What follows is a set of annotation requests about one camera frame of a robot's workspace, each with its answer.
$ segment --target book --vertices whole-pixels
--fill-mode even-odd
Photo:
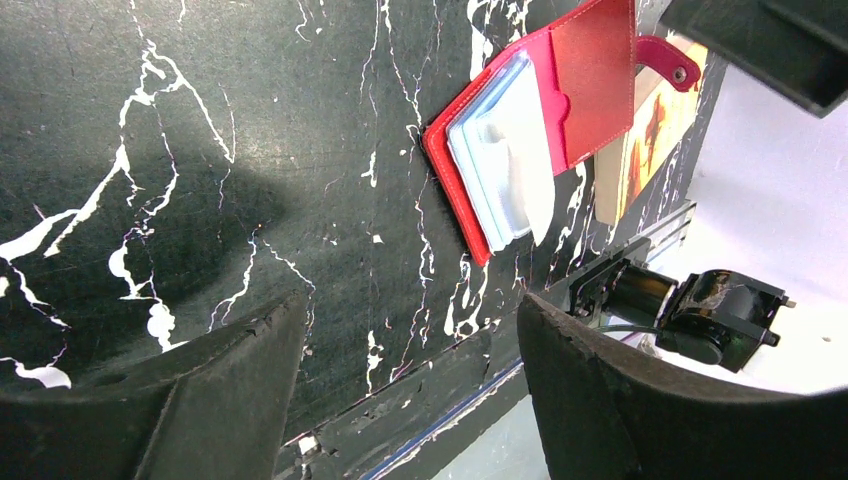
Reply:
[[[707,49],[683,37],[668,41],[704,71]],[[633,96],[633,126],[595,154],[595,218],[616,225],[683,135],[695,123],[704,76],[678,92],[660,74],[643,68]]]

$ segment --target black marble surface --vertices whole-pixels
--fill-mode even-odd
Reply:
[[[300,288],[291,438],[661,218],[708,114],[617,229],[586,162],[545,242],[485,268],[418,146],[491,53],[577,3],[0,0],[0,385],[84,386]],[[638,3],[655,31],[667,2]]]

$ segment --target white marble veining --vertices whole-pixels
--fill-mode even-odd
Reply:
[[[583,192],[586,189],[586,180],[588,178],[586,174],[586,164],[579,163],[576,167],[570,172],[566,172],[564,175],[570,175],[571,172],[577,176],[579,180],[579,184],[577,188],[571,192],[571,197],[568,200],[568,212],[571,212],[571,222],[567,223],[559,233],[559,240],[557,241],[556,249],[554,250],[553,258],[551,259],[550,267],[548,269],[548,279],[545,282],[545,289],[550,288],[551,279],[554,272],[554,269],[559,262],[560,252],[562,251],[563,246],[565,245],[565,240],[571,238],[571,235],[574,233],[575,228],[577,228],[577,218],[580,213],[580,208],[583,206]],[[571,257],[569,258],[569,263],[572,262],[580,252],[582,247],[582,240],[578,240],[575,243],[574,249],[571,252]]]
[[[180,25],[180,28],[183,28],[183,18],[185,18],[185,14],[186,14],[185,0],[180,0],[180,16],[177,18],[177,23]]]
[[[209,329],[208,331],[212,331],[212,328],[215,326],[215,322],[220,322],[221,325],[227,324],[227,316],[230,314],[230,310],[233,308],[233,304],[236,303],[236,300],[244,296],[247,293],[248,288],[250,288],[250,272],[253,270],[254,259],[256,258],[256,229],[253,230],[253,233],[250,234],[250,239],[247,241],[250,244],[251,251],[250,257],[248,259],[247,268],[245,268],[244,273],[242,274],[241,281],[241,289],[231,296],[221,300],[215,305],[215,308],[212,309],[212,313],[209,315]],[[218,311],[221,310],[223,314],[218,316]]]
[[[500,0],[468,0],[468,4],[466,5],[465,14],[466,18],[468,18],[468,24],[471,25],[471,67],[468,72],[469,80],[474,80],[477,78],[477,75],[480,75],[483,67],[486,66],[486,60],[492,56],[495,50],[492,42],[483,33],[485,27],[481,30],[474,25],[474,14],[477,13],[477,10],[485,7],[485,24],[488,24],[491,20],[492,10],[499,2]]]
[[[450,337],[456,335],[456,324],[453,314],[455,309],[454,300],[456,300],[456,295],[459,293],[459,287],[464,285],[465,293],[470,292],[469,282],[471,280],[471,262],[469,261],[469,255],[467,253],[463,254],[459,259],[459,272],[459,281],[456,282],[456,288],[454,288],[453,294],[448,299],[448,312],[445,315],[444,332],[445,335]]]
[[[227,91],[224,90],[224,87],[220,83],[218,84],[218,88],[221,89],[221,95],[224,96],[224,102],[227,104],[227,110],[230,112],[230,131],[233,135],[232,150],[228,159],[229,163],[227,163],[227,173],[218,181],[218,211],[220,212],[224,207],[224,182],[230,178],[230,174],[233,172],[232,165],[236,162],[236,117],[233,113],[233,106],[230,104],[230,97],[227,96]]]
[[[280,255],[277,253],[277,251],[274,250],[274,248],[271,247],[271,245],[269,245],[268,242],[263,240],[263,243],[265,244],[266,247],[268,247],[268,250],[271,252],[271,255],[274,257],[275,260],[278,260],[280,262],[285,263],[289,267],[289,270],[291,270],[295,275],[297,275],[298,278],[300,278],[303,281],[303,283],[305,283],[306,286],[309,287],[309,291],[306,294],[307,295],[306,336],[308,338],[308,337],[311,336],[312,326],[315,324],[315,301],[314,301],[313,297],[315,295],[315,292],[318,290],[318,288],[315,286],[314,283],[312,283],[312,280],[309,280],[308,278],[306,278],[300,272],[300,270],[298,270],[296,263],[292,262],[291,260],[289,260],[287,258],[280,257]]]
[[[600,248],[595,248],[595,240],[597,237],[597,232],[592,235],[592,239],[589,242],[589,249],[595,255],[600,255],[603,253],[603,250],[612,244],[612,241],[615,239],[615,231],[618,228],[618,223],[615,225],[607,225],[607,233],[604,235],[603,246]]]
[[[433,49],[435,48],[438,51],[439,46],[441,45],[441,23],[438,14],[438,6],[435,1],[432,2],[433,5],[433,19],[432,24],[435,27],[435,42],[429,42],[427,46],[427,51],[421,59],[420,65],[417,67],[417,72],[413,70],[413,73],[409,73],[409,68],[402,68],[398,64],[398,60],[395,56],[395,41],[393,36],[395,35],[395,30],[392,24],[392,16],[391,16],[391,0],[377,0],[375,2],[375,14],[374,14],[374,35],[373,41],[368,51],[367,58],[365,62],[362,64],[361,70],[361,78],[359,85],[359,93],[360,93],[360,102],[363,101],[363,97],[365,95],[365,83],[366,83],[366,72],[368,71],[368,67],[371,64],[371,61],[374,58],[374,54],[380,45],[381,32],[385,31],[384,45],[388,50],[388,55],[391,60],[392,71],[394,73],[395,78],[397,79],[397,83],[400,86],[401,93],[403,95],[403,100],[410,106],[411,115],[414,118],[411,118],[412,123],[405,125],[404,129],[406,130],[407,136],[409,138],[409,146],[408,148],[403,148],[400,150],[400,155],[409,155],[409,169],[407,171],[407,178],[411,180],[412,174],[412,153],[415,149],[418,148],[418,134],[421,132],[421,127],[423,124],[423,119],[421,116],[421,111],[419,109],[418,103],[418,94],[421,91],[421,79],[425,74],[425,69],[427,65],[431,62],[431,54],[433,53]],[[373,95],[371,94],[371,87],[373,86],[373,80],[369,82],[368,85],[368,98],[371,103],[372,110],[374,111],[374,117],[378,118],[378,107],[374,100]],[[371,163],[369,163],[369,170],[362,174],[362,177],[370,177],[371,178],[371,186],[376,188],[377,180],[375,175],[375,163],[376,163],[376,151],[372,154]],[[422,243],[422,250],[420,253],[421,262],[418,268],[418,277],[421,284],[421,302],[419,304],[418,309],[412,316],[410,320],[410,336],[407,340],[406,347],[401,354],[400,362],[397,366],[393,367],[391,373],[389,375],[389,381],[394,381],[400,375],[403,374],[411,366],[411,361],[407,361],[406,357],[409,352],[409,348],[412,345],[415,336],[418,335],[421,339],[421,346],[425,348],[427,344],[427,334],[430,329],[430,309],[427,308],[427,284],[431,281],[431,278],[428,276],[435,273],[435,255],[432,248],[432,245],[427,238],[426,229],[424,226],[424,210],[421,207],[421,198],[424,195],[424,191],[427,188],[427,185],[430,183],[429,174],[425,175],[424,182],[421,186],[420,193],[418,198],[414,202],[414,209],[419,214],[419,220],[416,225],[416,230],[419,238]]]
[[[382,351],[383,346],[378,345],[377,340],[374,338],[374,330],[370,330],[368,332],[368,369],[365,371],[365,383],[368,385],[368,391],[365,394],[366,397],[370,397],[373,393],[374,385],[371,383],[371,372],[383,361],[383,358],[380,356],[380,352]]]
[[[374,165],[377,163],[377,151],[371,152],[371,157],[368,160],[368,171],[363,172],[359,176],[362,178],[370,178],[369,183],[371,188],[377,188],[377,174],[374,172]]]
[[[480,324],[477,323],[477,315],[480,314],[480,309],[483,308],[483,300],[485,299],[486,287],[489,285],[489,263],[486,263],[481,273],[483,275],[483,281],[480,283],[480,288],[477,290],[477,293],[471,300],[471,304],[474,306],[474,310],[471,312],[471,315],[469,315],[468,318],[456,324],[456,331],[454,332],[454,336],[457,339],[468,338],[471,335],[477,333],[478,330],[480,330]],[[470,331],[468,333],[464,333],[462,331],[462,327],[466,325],[469,326]]]
[[[303,17],[303,21],[299,23],[296,27],[294,27],[295,33],[306,42],[310,42],[311,40],[307,39],[303,36],[303,33],[300,31],[301,28],[305,27],[307,23],[309,23],[309,19],[306,18],[306,10],[303,7],[303,1],[297,0],[297,6],[300,7],[300,15]]]
[[[131,1],[129,5],[131,11],[134,11],[136,8],[135,3]],[[185,15],[184,2],[182,3],[182,6],[183,8],[180,14],[179,23],[182,23],[183,16]],[[177,66],[176,62],[170,57],[160,54],[157,51],[156,43],[144,36],[144,32],[141,29],[141,26],[138,23],[135,14],[131,13],[131,16],[136,25],[136,29],[139,33],[140,38],[144,40],[145,46],[142,48],[141,52],[141,73],[139,75],[138,80],[139,86],[123,102],[123,105],[121,106],[118,113],[117,124],[119,128],[118,138],[120,142],[117,149],[115,150],[115,156],[112,163],[112,167],[106,174],[106,176],[92,190],[91,194],[88,196],[88,199],[83,203],[80,208],[68,209],[62,213],[42,218],[42,221],[30,231],[24,233],[17,239],[11,240],[9,242],[4,243],[3,245],[0,245],[0,257],[4,258],[7,262],[9,262],[10,265],[12,265],[12,260],[14,260],[15,258],[35,252],[36,249],[41,246],[45,238],[51,233],[53,227],[58,222],[64,221],[70,217],[70,222],[65,225],[64,229],[59,233],[59,235],[57,235],[53,239],[53,241],[43,253],[44,257],[52,257],[59,255],[61,253],[60,247],[63,240],[72,235],[74,230],[79,225],[89,220],[92,215],[97,212],[100,206],[100,198],[102,193],[118,175],[123,176],[129,183],[129,194],[126,197],[125,201],[128,207],[133,206],[133,202],[136,199],[138,193],[146,189],[145,187],[138,185],[135,179],[130,174],[131,160],[127,152],[127,147],[125,144],[125,135],[123,133],[125,128],[127,127],[127,114],[134,104],[150,107],[155,110],[158,96],[166,95],[168,93],[172,93],[185,88],[193,95],[199,110],[203,113],[206,123],[209,126],[210,132],[212,133],[212,137],[221,147],[224,157],[229,161],[229,163],[232,163],[234,161],[234,156],[232,155],[229,147],[225,144],[223,138],[220,136],[220,134],[218,134],[218,131],[216,130],[215,125],[210,116],[209,110],[207,109],[203,98],[200,96],[197,89],[195,89],[194,86],[186,79],[186,77],[183,75],[183,73]],[[168,66],[168,72],[157,66],[154,62],[157,62],[159,64],[166,64]],[[153,92],[148,92],[146,90],[145,81],[149,75],[154,75],[160,80],[170,80],[170,83],[163,88],[160,88]],[[227,104],[229,105],[229,99],[226,98],[226,92],[224,92],[224,96]],[[230,118],[233,126],[234,150],[235,120],[232,115],[232,110],[230,110]],[[155,303],[149,309],[150,318],[148,320],[148,332],[151,334],[151,336],[157,339],[158,343],[162,347],[162,350],[167,351],[179,344],[171,344],[169,340],[170,332],[174,328],[175,319],[174,316],[171,315],[168,306],[165,305],[165,303],[156,295],[155,285],[153,283],[155,276],[154,269],[151,266],[150,271],[145,274],[146,280],[141,283],[138,283],[134,280],[133,273],[126,268],[126,264],[124,261],[126,255],[129,253],[130,242],[135,239],[149,237],[155,233],[155,229],[150,227],[150,223],[154,217],[156,217],[162,210],[164,210],[170,204],[172,194],[177,186],[177,181],[179,178],[179,172],[177,171],[176,166],[177,163],[173,153],[171,152],[170,145],[168,144],[168,138],[164,131],[161,130],[161,118],[159,118],[159,126],[163,148],[169,158],[169,169],[171,170],[171,179],[163,187],[162,193],[160,195],[155,196],[151,200],[148,200],[144,205],[139,207],[136,226],[131,228],[123,235],[123,238],[120,241],[120,247],[109,256],[106,266],[115,277],[122,279],[127,284],[127,294],[120,297],[121,300],[154,300]],[[49,318],[53,323],[59,325],[60,327],[69,328],[68,325],[66,325],[59,319],[57,314],[47,313],[39,307],[39,305],[48,308],[50,306],[46,302],[39,300],[35,293],[27,287],[26,277],[23,272],[14,268],[14,266],[12,268],[19,277],[18,288],[21,290],[24,297],[27,299],[27,301],[29,301],[33,308],[42,313],[45,317]],[[56,368],[53,367],[52,363],[49,365],[49,367],[53,370],[56,370]],[[27,370],[24,367],[20,367],[16,368],[16,371],[31,372],[38,370]]]
[[[506,294],[503,293],[502,288],[496,288],[495,293],[499,293],[501,295],[501,303],[498,305],[498,309],[503,310],[503,306],[506,304]]]
[[[642,20],[642,12],[645,11],[646,7],[650,7],[654,1],[656,0],[638,0],[638,5],[636,5],[636,25],[640,25],[640,20]]]
[[[589,199],[586,203],[586,213],[583,216],[583,226],[580,229],[580,235],[577,237],[577,244],[574,246],[574,252],[571,260],[568,262],[568,267],[565,274],[568,275],[572,269],[579,268],[586,256],[586,251],[591,248],[591,239],[589,238],[589,224],[592,222],[595,213],[595,184],[593,183],[589,189]]]
[[[65,353],[65,348],[62,348],[57,355],[53,357],[53,361],[43,367],[27,368],[23,363],[11,357],[0,358],[0,362],[12,362],[15,364],[15,374],[21,378],[38,380],[44,385],[44,388],[65,387],[71,388],[71,379],[62,370],[54,367],[56,362]]]
[[[525,280],[524,276],[521,275],[520,272],[518,271],[518,260],[520,258],[521,258],[520,254],[515,256],[515,276],[513,277],[513,280],[512,280],[512,289],[513,290],[515,290],[516,288],[518,288],[519,290],[522,289],[522,288],[524,290],[527,290],[527,280]]]

